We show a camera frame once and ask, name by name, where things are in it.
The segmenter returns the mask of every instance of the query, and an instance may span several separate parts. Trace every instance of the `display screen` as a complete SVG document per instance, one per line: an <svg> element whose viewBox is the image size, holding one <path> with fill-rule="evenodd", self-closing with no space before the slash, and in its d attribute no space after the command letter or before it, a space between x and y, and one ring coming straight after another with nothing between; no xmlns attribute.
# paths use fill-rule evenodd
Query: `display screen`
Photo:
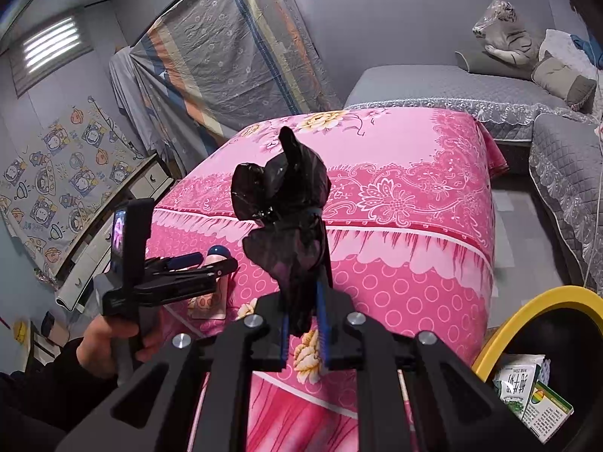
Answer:
<svg viewBox="0 0 603 452"><path fill-rule="evenodd" d="M113 218L113 253L124 254L125 210L116 211Z"/></svg>

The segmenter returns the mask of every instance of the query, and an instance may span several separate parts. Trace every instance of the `pink tablecloth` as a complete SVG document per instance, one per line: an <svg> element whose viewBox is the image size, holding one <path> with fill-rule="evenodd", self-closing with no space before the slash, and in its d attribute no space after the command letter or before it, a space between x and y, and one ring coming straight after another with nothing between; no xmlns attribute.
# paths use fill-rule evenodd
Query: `pink tablecloth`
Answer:
<svg viewBox="0 0 603 452"><path fill-rule="evenodd" d="M261 122L241 131L183 179L156 208L148 256L228 247L239 271L228 291L227 321L277 289L245 258L241 239L254 223L234 217L230 179L237 164L278 154L280 128L292 128L329 170L323 211L335 288L389 330L433 330L471 364L490 306L494 216L490 175L505 161L484 127L446 110L338 111ZM166 335L183 327L218 332L221 320L195 320L172 305ZM286 369L256 373L248 450L357 450L352 371L326 373L317 330L291 338Z"/></svg>

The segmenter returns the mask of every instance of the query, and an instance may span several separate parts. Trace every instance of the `silver bolt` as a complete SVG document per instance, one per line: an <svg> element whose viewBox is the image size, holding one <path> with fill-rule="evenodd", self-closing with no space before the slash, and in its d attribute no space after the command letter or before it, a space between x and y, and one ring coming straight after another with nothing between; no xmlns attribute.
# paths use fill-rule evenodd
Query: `silver bolt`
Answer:
<svg viewBox="0 0 603 452"><path fill-rule="evenodd" d="M366 323L367 317L362 313L350 313L347 316L347 321L352 326L360 326Z"/></svg>
<svg viewBox="0 0 603 452"><path fill-rule="evenodd" d="M433 345L438 341L438 337L433 331L421 331L417 338L423 345Z"/></svg>
<svg viewBox="0 0 603 452"><path fill-rule="evenodd" d="M243 320L247 328L257 328L263 323L263 317L260 315L249 315Z"/></svg>
<svg viewBox="0 0 603 452"><path fill-rule="evenodd" d="M186 333L179 333L172 338L172 345L176 348L186 348L191 344L191 342L192 338Z"/></svg>

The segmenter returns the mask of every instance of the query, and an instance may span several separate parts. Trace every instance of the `black trash bag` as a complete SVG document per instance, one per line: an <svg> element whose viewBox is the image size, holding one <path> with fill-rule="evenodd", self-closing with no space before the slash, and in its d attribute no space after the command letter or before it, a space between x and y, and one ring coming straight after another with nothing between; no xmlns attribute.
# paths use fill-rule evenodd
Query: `black trash bag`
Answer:
<svg viewBox="0 0 603 452"><path fill-rule="evenodd" d="M243 239L243 250L279 283L289 330L301 336L316 307L318 270L329 260L321 213L331 181L320 157L290 128L280 130L279 140L284 152L265 167L236 167L230 194L237 218L263 225Z"/></svg>

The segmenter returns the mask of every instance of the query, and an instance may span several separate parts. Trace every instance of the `blue cloth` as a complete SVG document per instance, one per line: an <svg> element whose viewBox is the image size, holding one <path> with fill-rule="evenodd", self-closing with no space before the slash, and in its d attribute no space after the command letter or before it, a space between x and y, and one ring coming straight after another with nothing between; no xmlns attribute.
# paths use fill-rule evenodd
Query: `blue cloth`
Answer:
<svg viewBox="0 0 603 452"><path fill-rule="evenodd" d="M574 34L572 34L570 37L574 42L574 46L576 46L578 49L583 50L586 53L586 55L589 57L591 64L596 66L599 70L603 70L603 50L601 50L601 46L590 33L590 31L590 42L580 39L580 37Z"/></svg>

